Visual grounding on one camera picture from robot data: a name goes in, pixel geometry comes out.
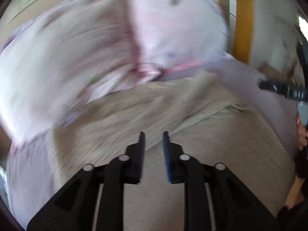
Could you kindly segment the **dark fuzzy sleeve forearm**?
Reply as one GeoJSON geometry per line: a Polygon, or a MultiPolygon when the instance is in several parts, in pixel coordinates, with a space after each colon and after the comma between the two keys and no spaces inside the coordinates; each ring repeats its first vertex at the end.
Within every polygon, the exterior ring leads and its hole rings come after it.
{"type": "Polygon", "coordinates": [[[295,154],[295,181],[277,220],[285,225],[307,225],[307,146],[295,154]]]}

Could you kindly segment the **person's right hand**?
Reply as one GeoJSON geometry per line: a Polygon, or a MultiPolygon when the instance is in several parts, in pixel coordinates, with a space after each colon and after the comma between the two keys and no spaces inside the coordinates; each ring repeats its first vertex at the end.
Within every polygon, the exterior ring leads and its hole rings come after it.
{"type": "Polygon", "coordinates": [[[304,125],[301,124],[301,119],[299,114],[296,114],[296,132],[298,137],[298,150],[302,150],[307,146],[307,130],[304,125]]]}

